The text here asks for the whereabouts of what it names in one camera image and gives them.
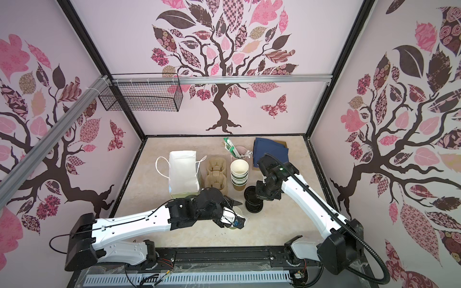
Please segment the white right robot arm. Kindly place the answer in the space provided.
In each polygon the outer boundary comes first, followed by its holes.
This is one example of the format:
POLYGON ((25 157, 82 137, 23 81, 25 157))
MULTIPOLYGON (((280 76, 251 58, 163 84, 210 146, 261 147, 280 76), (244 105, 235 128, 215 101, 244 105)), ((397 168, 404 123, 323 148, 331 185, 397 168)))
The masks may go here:
POLYGON ((301 236, 288 244, 297 259, 314 260, 334 275, 340 274, 363 255, 364 245, 349 232, 363 237, 363 226, 338 213, 309 186, 291 163, 280 163, 265 154, 258 161, 263 181, 256 184, 256 197, 261 200, 280 200, 288 195, 312 220, 323 238, 315 243, 301 236))

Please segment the black cup lid stack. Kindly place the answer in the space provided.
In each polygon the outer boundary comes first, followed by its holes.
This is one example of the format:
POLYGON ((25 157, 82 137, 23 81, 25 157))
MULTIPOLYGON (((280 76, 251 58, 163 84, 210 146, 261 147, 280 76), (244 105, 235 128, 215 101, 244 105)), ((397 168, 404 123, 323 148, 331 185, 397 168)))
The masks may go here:
POLYGON ((248 186, 244 191, 245 206, 248 212, 257 214, 263 209, 263 200, 256 196, 256 187, 248 186))

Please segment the white green paper cup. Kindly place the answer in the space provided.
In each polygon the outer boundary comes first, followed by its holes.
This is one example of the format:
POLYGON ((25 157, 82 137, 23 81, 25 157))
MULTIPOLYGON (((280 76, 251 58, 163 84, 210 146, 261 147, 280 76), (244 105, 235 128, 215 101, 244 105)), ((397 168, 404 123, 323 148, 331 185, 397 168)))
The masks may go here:
POLYGON ((243 229, 247 224, 247 219, 244 216, 243 211, 239 207, 232 208, 232 224, 230 229, 243 229))

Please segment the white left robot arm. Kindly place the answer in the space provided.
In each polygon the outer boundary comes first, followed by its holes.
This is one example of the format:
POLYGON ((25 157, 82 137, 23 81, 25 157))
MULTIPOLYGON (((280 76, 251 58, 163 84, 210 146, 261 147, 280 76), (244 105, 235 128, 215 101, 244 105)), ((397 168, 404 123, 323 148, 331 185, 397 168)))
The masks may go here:
POLYGON ((246 219, 234 211, 238 201, 216 188, 205 188, 197 196, 171 199, 158 208, 117 218, 96 218, 92 213, 79 217, 68 240, 66 271, 79 271, 103 262, 139 265, 155 261, 155 244, 128 239, 155 232, 192 227, 211 220, 220 228, 242 229, 246 219))

